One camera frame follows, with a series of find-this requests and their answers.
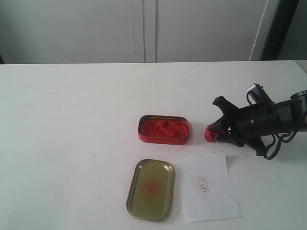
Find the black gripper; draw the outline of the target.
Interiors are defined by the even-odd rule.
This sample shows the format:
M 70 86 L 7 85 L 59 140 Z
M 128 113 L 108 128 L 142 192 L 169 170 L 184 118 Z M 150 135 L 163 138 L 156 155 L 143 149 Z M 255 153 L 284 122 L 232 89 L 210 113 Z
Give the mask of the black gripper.
M 217 141 L 237 147 L 244 145 L 256 151 L 257 156 L 267 157 L 269 149 L 276 145 L 271 154 L 275 157 L 279 152 L 282 138 L 295 131 L 295 116 L 291 101 L 283 101 L 272 105 L 253 104 L 238 108 L 224 97 L 213 101 L 223 113 L 217 121 L 209 125 L 209 130 L 217 135 Z

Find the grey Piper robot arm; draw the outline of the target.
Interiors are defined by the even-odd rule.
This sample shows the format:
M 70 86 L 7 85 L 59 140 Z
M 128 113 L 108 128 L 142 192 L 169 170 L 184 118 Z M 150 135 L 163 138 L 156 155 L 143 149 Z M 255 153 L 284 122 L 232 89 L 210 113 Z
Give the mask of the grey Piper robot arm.
M 206 127 L 205 139 L 238 147 L 247 145 L 255 150 L 257 156 L 267 160 L 278 154 L 282 143 L 292 141 L 298 132 L 307 130 L 306 91 L 279 103 L 274 103 L 266 93 L 261 93 L 255 104 L 242 108 L 219 96 L 213 105 L 223 115 Z

